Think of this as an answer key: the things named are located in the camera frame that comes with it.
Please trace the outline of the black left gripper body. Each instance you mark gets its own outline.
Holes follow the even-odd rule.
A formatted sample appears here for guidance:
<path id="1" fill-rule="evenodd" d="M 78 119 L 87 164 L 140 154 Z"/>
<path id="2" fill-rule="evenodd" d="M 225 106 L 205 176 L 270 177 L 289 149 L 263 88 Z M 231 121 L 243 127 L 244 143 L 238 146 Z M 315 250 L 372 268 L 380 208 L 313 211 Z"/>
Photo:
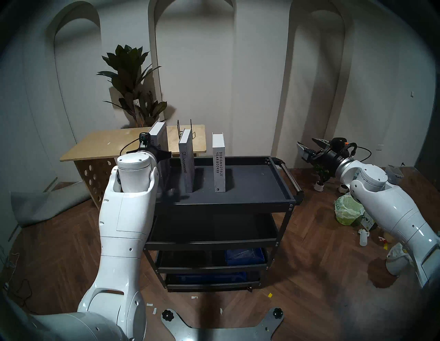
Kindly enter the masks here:
<path id="1" fill-rule="evenodd" d="M 145 151 L 152 154 L 156 162 L 161 162 L 172 158 L 170 151 L 164 151 L 152 143 L 152 137 L 149 133 L 140 133 L 138 152 Z"/>

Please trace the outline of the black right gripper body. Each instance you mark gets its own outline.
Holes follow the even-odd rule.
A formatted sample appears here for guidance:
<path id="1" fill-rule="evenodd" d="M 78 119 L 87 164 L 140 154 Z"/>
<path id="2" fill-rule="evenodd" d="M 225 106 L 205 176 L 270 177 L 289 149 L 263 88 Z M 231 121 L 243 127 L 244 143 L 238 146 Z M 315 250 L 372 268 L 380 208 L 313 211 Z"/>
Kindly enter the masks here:
<path id="1" fill-rule="evenodd" d="M 309 149 L 309 163 L 313 167 L 323 169 L 338 169 L 344 161 L 344 145 L 327 146 L 325 149 L 315 151 Z"/>

